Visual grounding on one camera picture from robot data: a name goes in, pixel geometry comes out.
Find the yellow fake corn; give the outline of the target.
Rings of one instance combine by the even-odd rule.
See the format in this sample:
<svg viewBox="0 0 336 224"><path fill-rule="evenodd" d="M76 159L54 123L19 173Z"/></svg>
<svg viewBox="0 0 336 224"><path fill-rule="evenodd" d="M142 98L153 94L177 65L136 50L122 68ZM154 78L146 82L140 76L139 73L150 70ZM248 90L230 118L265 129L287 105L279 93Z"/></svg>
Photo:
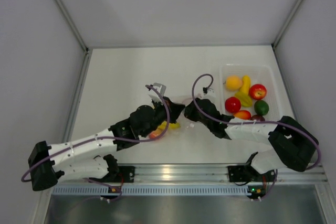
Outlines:
<svg viewBox="0 0 336 224"><path fill-rule="evenodd" d="M251 79L249 76L245 75L242 77L242 82L243 85L240 87L240 92L249 95L249 89L250 89L250 85L251 85Z"/></svg>

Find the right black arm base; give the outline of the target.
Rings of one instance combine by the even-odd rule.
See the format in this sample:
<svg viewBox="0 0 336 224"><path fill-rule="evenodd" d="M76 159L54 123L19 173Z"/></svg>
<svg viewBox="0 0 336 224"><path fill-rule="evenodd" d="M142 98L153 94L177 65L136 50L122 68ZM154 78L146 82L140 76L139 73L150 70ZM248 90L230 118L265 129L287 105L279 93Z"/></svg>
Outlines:
<svg viewBox="0 0 336 224"><path fill-rule="evenodd" d="M249 165L228 166L228 178L231 183L273 182L275 171L259 173Z"/></svg>

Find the yellow fake starfruit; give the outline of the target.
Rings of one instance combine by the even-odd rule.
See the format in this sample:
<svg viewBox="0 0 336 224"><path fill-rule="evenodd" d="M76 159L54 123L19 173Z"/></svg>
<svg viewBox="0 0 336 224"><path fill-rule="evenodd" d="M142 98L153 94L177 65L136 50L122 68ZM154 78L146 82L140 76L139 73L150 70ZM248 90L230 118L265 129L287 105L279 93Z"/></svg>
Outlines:
<svg viewBox="0 0 336 224"><path fill-rule="evenodd" d="M248 108L248 107L253 106L252 98L248 94L238 91L235 93L234 97L236 97L240 101L243 107Z"/></svg>

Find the red fake apple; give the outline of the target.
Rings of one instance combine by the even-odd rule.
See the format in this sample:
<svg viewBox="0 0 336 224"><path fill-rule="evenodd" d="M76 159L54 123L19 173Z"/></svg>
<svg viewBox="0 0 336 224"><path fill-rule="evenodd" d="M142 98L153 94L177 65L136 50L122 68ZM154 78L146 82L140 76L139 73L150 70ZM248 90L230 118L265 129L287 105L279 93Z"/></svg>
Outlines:
<svg viewBox="0 0 336 224"><path fill-rule="evenodd" d="M225 100L225 110L229 113L236 113L241 109L241 102L236 97L230 97Z"/></svg>

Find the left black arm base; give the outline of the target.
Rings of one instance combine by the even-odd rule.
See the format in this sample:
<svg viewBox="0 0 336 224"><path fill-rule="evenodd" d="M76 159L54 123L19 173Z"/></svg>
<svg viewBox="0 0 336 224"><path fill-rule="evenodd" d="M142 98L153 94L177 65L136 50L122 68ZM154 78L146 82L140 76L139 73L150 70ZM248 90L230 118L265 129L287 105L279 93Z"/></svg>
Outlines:
<svg viewBox="0 0 336 224"><path fill-rule="evenodd" d="M117 168L108 168L108 173L102 178L90 177L90 179L100 183L133 183L134 175L134 166L118 166Z"/></svg>

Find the orange yellow fake peach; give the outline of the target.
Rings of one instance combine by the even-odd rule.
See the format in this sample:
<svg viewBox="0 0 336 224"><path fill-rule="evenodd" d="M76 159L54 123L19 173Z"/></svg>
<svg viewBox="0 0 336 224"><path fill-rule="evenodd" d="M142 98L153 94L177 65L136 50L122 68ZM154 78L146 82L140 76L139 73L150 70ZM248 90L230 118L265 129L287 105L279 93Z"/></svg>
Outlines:
<svg viewBox="0 0 336 224"><path fill-rule="evenodd" d="M232 75L228 76L225 81L225 88L228 91L236 91L239 90L243 85L243 81L239 76Z"/></svg>

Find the clear zip top bag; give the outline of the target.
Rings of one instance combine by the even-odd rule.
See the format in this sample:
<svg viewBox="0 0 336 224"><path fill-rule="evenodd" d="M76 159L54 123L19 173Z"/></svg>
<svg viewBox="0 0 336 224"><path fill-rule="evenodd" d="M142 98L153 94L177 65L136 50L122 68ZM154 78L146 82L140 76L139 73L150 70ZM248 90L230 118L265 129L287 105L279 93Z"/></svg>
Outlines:
<svg viewBox="0 0 336 224"><path fill-rule="evenodd" d="M192 97L190 95L175 96L175 97L172 97L172 101L175 103L180 103L180 104L184 104L185 106L187 106L192 102ZM165 132L165 134L163 134L159 139L157 139L157 141L160 141L161 139L179 137L191 127L190 126L191 124L193 124L191 120L185 118L184 110L182 111L181 115L177 119L177 122L181 125L179 129L176 129L176 130L168 129Z"/></svg>

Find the yellow fake banana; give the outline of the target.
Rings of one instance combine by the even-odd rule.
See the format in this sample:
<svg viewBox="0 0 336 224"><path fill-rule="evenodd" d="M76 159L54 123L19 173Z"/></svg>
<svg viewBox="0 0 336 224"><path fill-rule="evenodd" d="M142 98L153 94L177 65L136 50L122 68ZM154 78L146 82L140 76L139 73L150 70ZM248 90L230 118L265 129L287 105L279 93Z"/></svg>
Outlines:
<svg viewBox="0 0 336 224"><path fill-rule="evenodd" d="M167 126L167 121L164 121L161 125L158 126L158 129L163 131L166 128L166 126ZM181 127L181 125L178 122L169 123L169 125L168 125L168 129L170 129L170 130L176 130L176 129L179 129L180 127Z"/></svg>

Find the red fake tomato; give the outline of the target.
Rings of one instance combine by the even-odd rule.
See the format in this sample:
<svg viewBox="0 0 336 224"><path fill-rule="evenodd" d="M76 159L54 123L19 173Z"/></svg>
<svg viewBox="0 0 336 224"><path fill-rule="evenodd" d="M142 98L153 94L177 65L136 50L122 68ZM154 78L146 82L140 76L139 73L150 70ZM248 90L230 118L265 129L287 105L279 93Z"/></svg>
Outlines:
<svg viewBox="0 0 336 224"><path fill-rule="evenodd" d="M262 84L255 84L249 89L249 96L254 100L262 100L267 95L267 89Z"/></svg>

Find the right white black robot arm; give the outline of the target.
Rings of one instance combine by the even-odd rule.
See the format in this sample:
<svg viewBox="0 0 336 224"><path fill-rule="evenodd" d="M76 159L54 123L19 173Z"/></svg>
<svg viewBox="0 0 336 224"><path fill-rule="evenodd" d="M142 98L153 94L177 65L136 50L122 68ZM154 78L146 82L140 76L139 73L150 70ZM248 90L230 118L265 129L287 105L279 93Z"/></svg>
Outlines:
<svg viewBox="0 0 336 224"><path fill-rule="evenodd" d="M283 167L304 172L318 147L317 139L289 116L279 121L243 120L221 114L209 99L199 98L185 108L184 116L202 123L217 138L270 145L270 150L250 155L245 167L250 180Z"/></svg>

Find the dark purple fake plum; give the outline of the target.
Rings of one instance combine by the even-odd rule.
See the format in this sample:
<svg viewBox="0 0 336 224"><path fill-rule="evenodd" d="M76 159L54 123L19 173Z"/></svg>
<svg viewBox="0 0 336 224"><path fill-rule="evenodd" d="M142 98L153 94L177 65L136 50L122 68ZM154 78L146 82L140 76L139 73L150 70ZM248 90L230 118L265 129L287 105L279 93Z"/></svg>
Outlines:
<svg viewBox="0 0 336 224"><path fill-rule="evenodd" d="M262 115L253 115L250 120L252 121L265 121L265 118Z"/></svg>

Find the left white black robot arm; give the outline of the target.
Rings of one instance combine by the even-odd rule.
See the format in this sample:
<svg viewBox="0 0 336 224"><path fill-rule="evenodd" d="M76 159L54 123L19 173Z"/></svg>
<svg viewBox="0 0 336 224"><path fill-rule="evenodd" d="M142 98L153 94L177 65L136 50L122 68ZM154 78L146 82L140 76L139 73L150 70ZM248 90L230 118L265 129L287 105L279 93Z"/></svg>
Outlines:
<svg viewBox="0 0 336 224"><path fill-rule="evenodd" d="M49 189L59 182L89 178L100 183L117 179L119 167L114 152L151 142L149 137L162 123L176 123L185 105L164 97L152 106L142 105L124 119L89 137L63 144L35 144L28 158L33 191Z"/></svg>

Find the green fake lime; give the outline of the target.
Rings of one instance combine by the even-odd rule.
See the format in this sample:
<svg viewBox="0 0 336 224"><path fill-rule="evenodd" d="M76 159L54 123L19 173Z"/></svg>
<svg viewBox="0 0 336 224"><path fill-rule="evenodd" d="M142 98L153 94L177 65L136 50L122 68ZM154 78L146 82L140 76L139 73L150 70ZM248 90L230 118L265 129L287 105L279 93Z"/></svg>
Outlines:
<svg viewBox="0 0 336 224"><path fill-rule="evenodd" d="M267 115L269 112L269 105L264 100L258 100L254 104L254 110L256 114L264 116Z"/></svg>

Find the orange fake mango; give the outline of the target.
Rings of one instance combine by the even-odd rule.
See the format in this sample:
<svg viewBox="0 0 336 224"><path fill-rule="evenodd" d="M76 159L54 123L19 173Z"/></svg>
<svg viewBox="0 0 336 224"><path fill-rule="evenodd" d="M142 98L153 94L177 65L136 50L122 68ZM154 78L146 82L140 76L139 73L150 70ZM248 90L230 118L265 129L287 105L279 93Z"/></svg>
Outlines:
<svg viewBox="0 0 336 224"><path fill-rule="evenodd" d="M247 110L240 110L234 113L233 116L239 119L243 119L243 120L250 120L251 113Z"/></svg>

